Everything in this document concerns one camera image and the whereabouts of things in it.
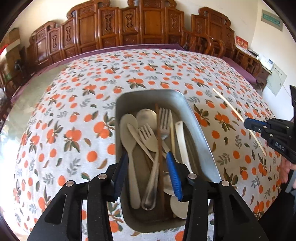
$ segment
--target human hand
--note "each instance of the human hand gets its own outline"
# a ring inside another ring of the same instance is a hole
[[[296,170],[296,165],[292,164],[283,156],[281,157],[281,165],[279,166],[279,178],[282,183],[287,183],[288,181],[288,173],[290,170]],[[296,188],[296,180],[293,184],[293,188]]]

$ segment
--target fork tines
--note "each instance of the fork tines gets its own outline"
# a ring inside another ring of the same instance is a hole
[[[171,120],[171,110],[169,109],[163,109],[159,108],[159,116],[161,117],[160,119],[160,129],[162,130],[167,130],[170,128],[170,122]]]

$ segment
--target white plastic knife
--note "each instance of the white plastic knife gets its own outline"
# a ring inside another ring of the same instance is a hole
[[[178,121],[175,123],[176,128],[176,136],[180,149],[182,163],[185,164],[190,172],[192,172],[191,165],[189,162],[185,137],[184,137],[184,129],[183,129],[183,121]]]

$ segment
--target red poster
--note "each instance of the red poster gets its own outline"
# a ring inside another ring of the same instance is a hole
[[[248,42],[246,40],[242,39],[241,37],[236,36],[235,43],[236,43],[236,45],[238,45],[244,49],[248,48]]]

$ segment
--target wooden chopstick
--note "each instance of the wooden chopstick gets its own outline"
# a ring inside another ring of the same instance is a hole
[[[176,156],[176,146],[175,146],[175,125],[173,121],[173,115],[172,112],[170,113],[170,143],[171,143],[171,149],[174,156]]]
[[[239,117],[239,119],[244,123],[244,119],[243,117],[237,112],[237,110],[229,103],[229,101],[223,96],[221,95],[217,90],[215,90],[214,88],[212,89],[222,100],[225,101],[225,103],[227,105],[230,106],[230,108],[235,112],[235,114]],[[249,132],[251,133],[251,135],[254,137],[255,141],[258,143],[258,146],[260,147],[261,151],[263,152],[264,156],[267,156],[266,151],[263,149],[263,146],[261,145],[261,142],[257,139],[257,137],[255,136],[254,132],[252,130],[249,130]]]
[[[159,116],[159,107],[158,104],[155,104],[156,116],[157,116],[157,139],[158,139],[158,161],[159,161],[159,174],[158,174],[158,193],[160,195],[161,208],[159,210],[162,211],[162,216],[164,216],[165,209],[165,195],[163,191],[163,156],[162,152],[162,139],[160,134],[160,116]]]

